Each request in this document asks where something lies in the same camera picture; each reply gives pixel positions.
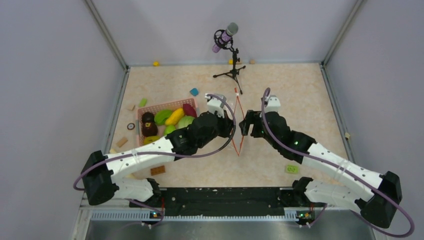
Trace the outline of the clear zip top bag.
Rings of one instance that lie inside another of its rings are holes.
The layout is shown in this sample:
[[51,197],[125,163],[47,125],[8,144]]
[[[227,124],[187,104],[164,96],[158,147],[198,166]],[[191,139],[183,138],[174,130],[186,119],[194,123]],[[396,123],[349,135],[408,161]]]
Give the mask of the clear zip top bag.
[[223,96],[226,97],[226,103],[229,105],[229,108],[232,110],[236,120],[236,133],[234,134],[231,144],[228,145],[229,150],[233,150],[238,157],[241,156],[242,146],[244,143],[244,136],[241,134],[241,128],[239,123],[245,119],[245,111],[242,107],[241,94],[237,87],[234,90],[223,93]]

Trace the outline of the green cabbage toy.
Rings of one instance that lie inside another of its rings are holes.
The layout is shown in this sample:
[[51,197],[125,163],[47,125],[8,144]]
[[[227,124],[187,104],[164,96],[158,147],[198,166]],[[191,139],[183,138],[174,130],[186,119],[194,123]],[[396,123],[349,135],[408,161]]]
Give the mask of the green cabbage toy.
[[194,121],[195,117],[193,116],[189,116],[186,115],[184,117],[182,117],[179,122],[177,123],[177,128],[178,129],[183,129],[186,128],[188,125],[192,124],[192,122]]

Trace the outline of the dark red sweet potato toy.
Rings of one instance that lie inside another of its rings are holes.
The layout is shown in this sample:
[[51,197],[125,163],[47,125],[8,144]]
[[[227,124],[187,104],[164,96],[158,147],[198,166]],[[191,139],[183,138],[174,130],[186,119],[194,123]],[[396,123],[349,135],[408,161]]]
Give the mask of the dark red sweet potato toy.
[[193,117],[193,118],[198,117],[196,109],[193,106],[191,106],[190,104],[184,103],[182,105],[182,109],[183,109],[183,112],[186,116],[190,116],[190,117]]

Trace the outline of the yellow mango toy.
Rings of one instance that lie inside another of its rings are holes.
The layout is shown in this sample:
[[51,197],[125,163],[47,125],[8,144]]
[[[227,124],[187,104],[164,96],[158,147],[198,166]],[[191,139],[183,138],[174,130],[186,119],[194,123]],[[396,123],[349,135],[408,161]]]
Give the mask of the yellow mango toy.
[[166,119],[166,126],[176,125],[183,117],[185,116],[184,110],[182,107],[174,110],[172,114]]

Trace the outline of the light green lime toy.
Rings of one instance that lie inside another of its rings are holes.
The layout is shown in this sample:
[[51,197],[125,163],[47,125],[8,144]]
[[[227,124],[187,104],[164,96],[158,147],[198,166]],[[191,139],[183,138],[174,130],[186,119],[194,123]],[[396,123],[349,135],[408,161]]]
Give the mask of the light green lime toy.
[[163,132],[163,135],[164,135],[164,136],[166,136],[166,135],[168,135],[168,134],[172,133],[173,131],[175,131],[176,129],[177,129],[177,128],[176,128],[174,125],[167,125],[167,126],[165,127],[164,132]]

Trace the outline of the brown bear chocolate toy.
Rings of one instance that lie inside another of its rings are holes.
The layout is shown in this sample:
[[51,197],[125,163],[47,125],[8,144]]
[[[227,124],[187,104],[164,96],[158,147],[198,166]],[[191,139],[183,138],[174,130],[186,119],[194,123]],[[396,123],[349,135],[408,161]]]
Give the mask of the brown bear chocolate toy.
[[154,121],[143,122],[141,126],[141,134],[144,137],[152,137],[158,135],[158,127]]

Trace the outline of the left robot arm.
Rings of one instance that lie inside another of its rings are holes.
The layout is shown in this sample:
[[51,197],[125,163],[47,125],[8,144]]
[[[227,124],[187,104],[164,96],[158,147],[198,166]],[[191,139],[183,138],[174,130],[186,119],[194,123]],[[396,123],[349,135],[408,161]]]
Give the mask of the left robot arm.
[[127,176],[144,169],[155,168],[183,158],[199,158],[198,149],[216,137],[230,143],[235,133],[235,122],[227,114],[203,112],[187,127],[172,131],[160,139],[119,153],[92,152],[86,161],[79,181],[89,205],[97,206],[112,199],[131,199],[154,207],[160,202],[158,183],[146,178],[137,180]]

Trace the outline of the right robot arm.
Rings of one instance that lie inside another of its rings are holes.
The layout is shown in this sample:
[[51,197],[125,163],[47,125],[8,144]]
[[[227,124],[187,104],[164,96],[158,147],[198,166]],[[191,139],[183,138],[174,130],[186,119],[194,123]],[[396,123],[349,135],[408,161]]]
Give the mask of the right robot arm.
[[368,170],[338,156],[311,136],[290,129],[276,111],[248,110],[239,126],[242,135],[263,138],[284,158],[319,170],[338,182],[333,185],[302,177],[293,183],[297,205],[335,205],[359,214],[378,228],[388,229],[391,225],[403,198],[397,174]]

